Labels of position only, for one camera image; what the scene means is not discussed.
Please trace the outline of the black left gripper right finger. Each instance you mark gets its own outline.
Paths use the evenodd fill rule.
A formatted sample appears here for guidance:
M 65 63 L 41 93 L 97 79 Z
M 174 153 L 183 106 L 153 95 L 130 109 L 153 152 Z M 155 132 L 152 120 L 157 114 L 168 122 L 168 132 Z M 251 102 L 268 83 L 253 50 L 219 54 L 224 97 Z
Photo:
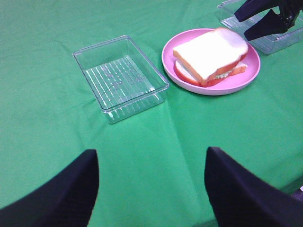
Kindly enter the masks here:
M 204 182 L 220 227 L 301 227 L 303 191 L 288 195 L 264 182 L 219 147 L 206 151 Z

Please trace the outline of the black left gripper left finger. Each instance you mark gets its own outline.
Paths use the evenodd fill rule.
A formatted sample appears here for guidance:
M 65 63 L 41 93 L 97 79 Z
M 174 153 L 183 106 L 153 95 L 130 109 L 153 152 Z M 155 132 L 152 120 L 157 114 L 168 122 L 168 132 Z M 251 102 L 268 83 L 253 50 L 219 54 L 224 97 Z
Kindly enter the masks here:
M 98 156 L 82 152 L 51 180 L 0 210 L 2 227 L 86 227 L 99 189 Z

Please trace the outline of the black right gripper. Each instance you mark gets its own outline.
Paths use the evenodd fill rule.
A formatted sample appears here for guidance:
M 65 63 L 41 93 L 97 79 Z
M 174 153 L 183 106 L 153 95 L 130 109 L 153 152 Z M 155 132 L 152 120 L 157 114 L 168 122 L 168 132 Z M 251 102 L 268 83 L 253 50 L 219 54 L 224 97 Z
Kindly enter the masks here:
M 272 9 L 279 7 L 279 14 Z M 283 34 L 295 25 L 295 21 L 303 10 L 302 0 L 247 0 L 234 13 L 239 22 L 270 9 L 255 25 L 244 32 L 248 41 L 267 35 Z

